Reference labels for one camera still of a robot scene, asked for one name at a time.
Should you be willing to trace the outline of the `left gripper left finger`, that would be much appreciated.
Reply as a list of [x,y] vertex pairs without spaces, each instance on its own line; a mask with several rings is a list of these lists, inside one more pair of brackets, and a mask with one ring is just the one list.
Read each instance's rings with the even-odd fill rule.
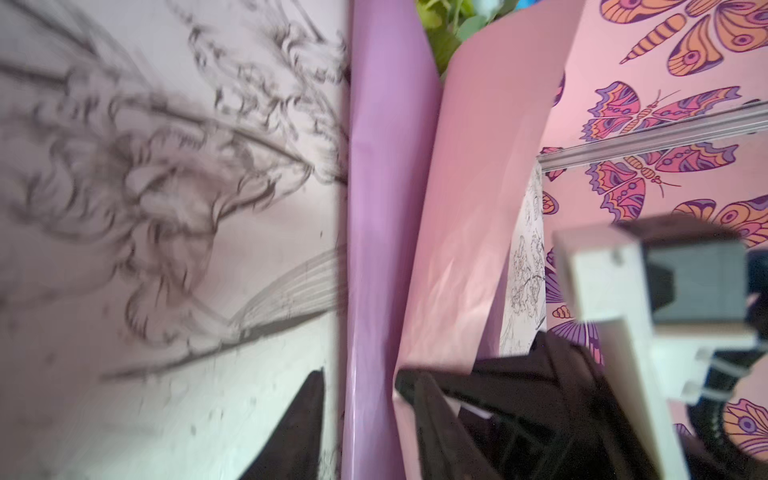
[[243,480],[317,479],[321,453],[325,377],[309,373]]

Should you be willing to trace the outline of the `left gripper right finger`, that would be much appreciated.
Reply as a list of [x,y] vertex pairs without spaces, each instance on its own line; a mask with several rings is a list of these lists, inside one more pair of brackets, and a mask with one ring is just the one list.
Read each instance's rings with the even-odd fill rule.
[[423,479],[500,479],[427,373],[415,382],[413,409]]

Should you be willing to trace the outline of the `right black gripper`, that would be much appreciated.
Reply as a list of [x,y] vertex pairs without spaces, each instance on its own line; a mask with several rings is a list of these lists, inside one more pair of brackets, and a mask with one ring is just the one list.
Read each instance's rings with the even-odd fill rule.
[[767,464],[742,453],[717,426],[715,405],[698,433],[674,430],[649,360],[609,359],[539,332],[526,355],[477,362],[469,372],[406,366],[395,376],[402,443],[414,443],[416,381],[490,413],[464,429],[500,479],[764,479]]

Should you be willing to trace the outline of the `pink purple wrapping paper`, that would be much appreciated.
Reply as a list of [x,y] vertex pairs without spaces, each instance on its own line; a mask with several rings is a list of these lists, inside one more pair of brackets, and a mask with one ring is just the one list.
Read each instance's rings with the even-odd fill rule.
[[505,16],[439,74],[414,2],[354,3],[343,478],[419,477],[396,373],[472,368],[584,8]]

